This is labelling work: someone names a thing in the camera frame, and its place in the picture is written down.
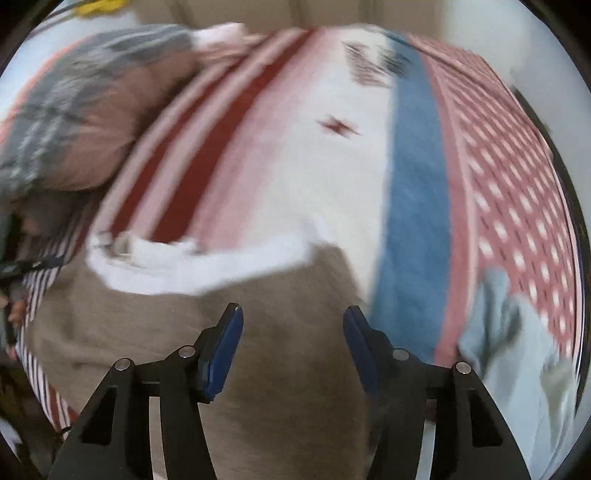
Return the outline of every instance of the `blue stripe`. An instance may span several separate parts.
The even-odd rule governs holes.
[[[432,362],[447,304],[450,223],[447,165],[437,102],[419,54],[394,40],[408,62],[398,77],[389,212],[370,325],[395,347]]]

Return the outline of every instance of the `white fabric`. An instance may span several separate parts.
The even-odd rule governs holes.
[[[261,245],[200,254],[190,239],[149,242],[124,232],[110,240],[91,235],[87,264],[106,286],[127,293],[201,295],[249,278],[291,270],[312,261],[314,246],[332,243],[317,222],[300,233],[275,236]]]
[[[376,85],[359,76],[377,70],[391,45],[383,33],[358,27],[325,34],[309,53],[330,50],[286,70],[252,107],[189,234],[205,237],[208,248],[250,247],[321,217],[368,301],[388,204],[396,77],[375,73]],[[346,44],[362,54],[353,57]],[[352,131],[323,125],[332,121]]]

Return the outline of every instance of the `blanket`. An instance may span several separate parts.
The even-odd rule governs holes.
[[[491,264],[578,356],[574,230],[543,139],[482,58],[412,35],[287,29],[213,63],[137,144],[93,232],[215,253],[317,217],[370,324],[422,361],[456,360]]]
[[[82,251],[48,289],[27,336],[73,408],[83,408],[118,358],[165,358],[237,301],[244,330],[226,386],[200,407],[218,477],[362,475],[363,392],[342,333],[342,313],[358,294],[338,249],[318,248],[309,265],[199,297],[110,290],[84,257]],[[164,474],[161,450],[152,458]]]

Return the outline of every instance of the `red stripe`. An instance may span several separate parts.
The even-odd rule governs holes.
[[[111,234],[113,238],[116,238],[121,232],[127,229],[129,225],[129,221],[135,212],[135,208],[137,207],[139,201],[144,196],[146,189],[152,182],[152,178],[154,174],[158,170],[158,166],[160,162],[164,158],[164,154],[168,150],[168,146],[170,143],[176,138],[176,136],[180,133],[183,129],[185,124],[189,121],[189,119],[193,116],[193,114],[197,111],[199,107],[203,105],[203,103],[213,94],[213,92],[223,83],[223,81],[231,75],[233,72],[236,71],[250,56],[253,52],[257,49],[262,47],[265,43],[267,43],[270,39],[274,38],[277,34],[273,33],[258,44],[254,45],[248,55],[244,55],[240,57],[236,62],[234,62],[228,69],[224,72],[224,74],[218,78],[217,80],[210,83],[198,96],[193,103],[179,116],[177,122],[174,126],[169,130],[168,134],[162,139],[158,147],[152,152],[152,156],[146,162],[142,172],[139,174],[135,184],[127,198],[121,204],[121,208],[113,221],[111,226]]]
[[[47,384],[47,390],[48,390],[48,394],[49,394],[49,408],[50,408],[50,414],[51,414],[50,420],[53,423],[53,427],[56,430],[60,430],[61,429],[60,414],[57,411],[56,391],[53,389],[53,387],[49,383]]]
[[[154,230],[153,241],[168,243],[178,240],[184,235],[195,208],[215,171],[217,162],[246,113],[255,103],[259,94],[279,75],[282,68],[300,51],[315,32],[316,30],[303,32],[273,63],[265,66],[263,71],[230,104],[185,171],[174,196]]]

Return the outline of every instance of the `brown pillow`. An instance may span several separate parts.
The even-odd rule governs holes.
[[[108,181],[197,68],[191,32],[178,25],[100,33],[66,50],[7,120],[0,200]]]

